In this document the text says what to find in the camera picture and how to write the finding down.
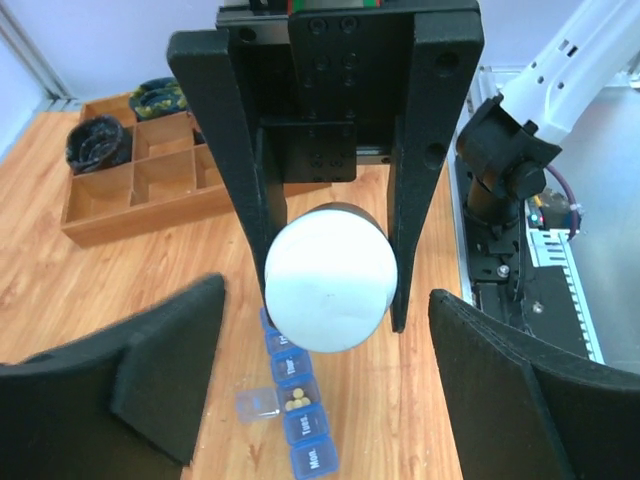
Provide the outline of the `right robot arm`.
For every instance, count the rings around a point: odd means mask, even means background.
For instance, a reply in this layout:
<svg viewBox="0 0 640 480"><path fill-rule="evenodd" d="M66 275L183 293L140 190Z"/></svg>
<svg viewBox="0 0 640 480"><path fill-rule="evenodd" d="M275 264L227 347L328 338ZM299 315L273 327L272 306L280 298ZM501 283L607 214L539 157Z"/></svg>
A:
<svg viewBox="0 0 640 480"><path fill-rule="evenodd" d="M167 61L214 157L254 258L267 314L291 335L301 315L405 328L415 252L445 156L514 201L538 185L561 141L639 47L635 1L586 1L521 74L454 130L484 46L475 1L248 1L212 30L178 31ZM314 275L287 227L289 183L350 182L361 148L390 152L387 222L397 268L375 310Z"/></svg>

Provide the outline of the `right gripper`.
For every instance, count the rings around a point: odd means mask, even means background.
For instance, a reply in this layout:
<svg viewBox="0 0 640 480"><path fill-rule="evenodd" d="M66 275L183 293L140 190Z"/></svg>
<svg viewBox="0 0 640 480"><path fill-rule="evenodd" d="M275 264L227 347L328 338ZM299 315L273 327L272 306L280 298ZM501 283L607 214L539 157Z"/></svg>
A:
<svg viewBox="0 0 640 480"><path fill-rule="evenodd" d="M216 25L173 33L167 62L226 186L261 294L287 204L260 117L289 183L350 181L365 152L391 163L391 325L403 332L419 238L484 46L478 3L241 1L222 6Z"/></svg>

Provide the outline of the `blue weekly pill organizer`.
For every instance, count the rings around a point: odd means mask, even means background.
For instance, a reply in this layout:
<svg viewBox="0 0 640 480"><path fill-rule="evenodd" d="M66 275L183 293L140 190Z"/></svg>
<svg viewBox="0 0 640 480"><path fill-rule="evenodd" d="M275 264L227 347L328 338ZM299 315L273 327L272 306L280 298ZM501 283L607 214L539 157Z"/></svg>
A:
<svg viewBox="0 0 640 480"><path fill-rule="evenodd" d="M339 469L338 453L310 354L271 325L265 308L260 310L260 321L274 385L237 393L238 419L243 423L282 420L296 479L333 474Z"/></svg>

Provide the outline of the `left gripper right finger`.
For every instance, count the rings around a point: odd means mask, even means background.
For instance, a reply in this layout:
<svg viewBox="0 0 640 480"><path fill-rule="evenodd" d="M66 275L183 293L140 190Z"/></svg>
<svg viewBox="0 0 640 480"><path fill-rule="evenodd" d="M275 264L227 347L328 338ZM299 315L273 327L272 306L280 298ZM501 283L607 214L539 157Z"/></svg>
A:
<svg viewBox="0 0 640 480"><path fill-rule="evenodd" d="M639 377L503 324L452 293L432 341L466 479L636 479Z"/></svg>

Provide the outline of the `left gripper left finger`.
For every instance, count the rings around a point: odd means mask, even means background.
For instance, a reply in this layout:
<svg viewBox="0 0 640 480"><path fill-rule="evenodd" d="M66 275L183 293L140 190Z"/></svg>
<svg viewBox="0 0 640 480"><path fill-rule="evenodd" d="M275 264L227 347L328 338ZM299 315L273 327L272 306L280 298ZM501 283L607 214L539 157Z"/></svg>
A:
<svg viewBox="0 0 640 480"><path fill-rule="evenodd" d="M194 457L225 305L208 274L1 368L5 479L178 479Z"/></svg>

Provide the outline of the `white cap pill bottle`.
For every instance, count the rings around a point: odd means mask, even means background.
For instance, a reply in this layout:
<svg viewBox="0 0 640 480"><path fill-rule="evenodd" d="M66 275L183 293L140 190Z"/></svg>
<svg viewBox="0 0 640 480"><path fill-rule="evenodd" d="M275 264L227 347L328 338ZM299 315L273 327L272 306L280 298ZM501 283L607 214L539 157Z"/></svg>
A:
<svg viewBox="0 0 640 480"><path fill-rule="evenodd" d="M343 352L376 331L398 278L390 242L373 216L354 204L325 203L273 241L264 266L266 310L294 345Z"/></svg>

